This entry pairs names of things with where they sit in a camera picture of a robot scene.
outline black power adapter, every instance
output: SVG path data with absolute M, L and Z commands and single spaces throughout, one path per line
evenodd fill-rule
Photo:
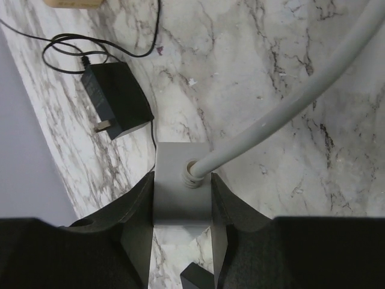
M 81 81 L 101 119 L 95 131 L 107 131 L 111 140 L 154 119 L 149 102 L 126 63 L 87 63 Z

